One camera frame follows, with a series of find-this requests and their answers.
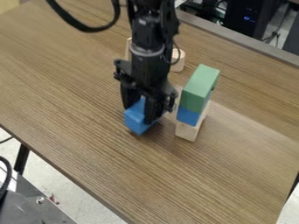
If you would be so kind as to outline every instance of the table leg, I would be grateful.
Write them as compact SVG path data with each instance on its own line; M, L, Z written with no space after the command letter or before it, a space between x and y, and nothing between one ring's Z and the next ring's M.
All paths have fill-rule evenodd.
M15 167L14 167L14 170L19 175L23 175L24 168L26 166L27 159L29 156L29 152L30 152L30 150L28 150L28 148L26 146L21 144L20 149L18 150L17 159L16 159L16 163L15 163Z

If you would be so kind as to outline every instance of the screw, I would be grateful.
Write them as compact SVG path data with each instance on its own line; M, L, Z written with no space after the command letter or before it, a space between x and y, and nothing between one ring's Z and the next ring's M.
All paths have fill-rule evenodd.
M37 197L37 199L35 200L35 202L39 205L43 204L45 202L45 198L44 197Z

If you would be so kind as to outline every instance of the stacked blocks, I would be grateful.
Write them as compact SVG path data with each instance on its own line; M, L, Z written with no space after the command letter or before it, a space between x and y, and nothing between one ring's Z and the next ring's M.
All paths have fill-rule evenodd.
M154 121L151 125L144 123L144 105L145 98L141 98L137 103L132 107L127 108L124 112L126 126L138 136L143 134L144 131L156 122Z
M181 94L177 110L176 135L194 141L209 107L211 92L217 85L220 70L200 65Z

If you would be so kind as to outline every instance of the black equipment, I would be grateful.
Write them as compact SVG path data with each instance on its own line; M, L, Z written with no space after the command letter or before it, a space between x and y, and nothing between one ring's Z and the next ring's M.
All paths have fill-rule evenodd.
M104 31L114 25L121 14L119 0L112 0L113 20L101 27L89 27L71 16L55 0L46 1L68 24L83 32ZM178 33L179 22L174 0L127 0L126 6L132 28L132 62L117 59L115 78L121 83L124 108L131 107L141 96L145 97L144 122L151 124L163 112L172 111L177 97L177 91L167 76L173 37Z
M224 26L255 39L262 39L281 0L229 0Z

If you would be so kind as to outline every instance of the block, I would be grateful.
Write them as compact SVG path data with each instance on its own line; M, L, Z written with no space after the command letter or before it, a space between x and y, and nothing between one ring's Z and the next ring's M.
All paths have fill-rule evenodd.
M125 60L131 60L131 52L129 50L131 44L132 44L132 38L128 38L126 43L126 49L125 49Z
M219 73L220 70L200 65L184 87L180 106L201 114L217 84Z
M205 108L199 117L198 123L195 127L188 125L183 122L177 122L177 127L176 127L176 136L177 137L182 137L185 140L194 142L196 137L198 136L198 132L200 130L201 124L205 120L209 107L210 107L210 101L206 103Z
M170 70L175 73L182 72L184 69L184 61L185 61L186 54L182 49L180 49L180 52L181 52L181 57L179 58L178 63L170 67ZM178 59L178 49L173 48L171 63L174 63L175 61L177 61L177 59Z
M190 111L189 109L182 108L178 106L177 109L177 120L181 123L189 124L193 127L196 126L198 120L200 118L200 114Z
M144 123L144 105L145 98L141 98L137 103L135 103L132 107L127 108L124 112L124 121L126 126L138 136L143 134L144 131L156 122L154 121L151 125Z

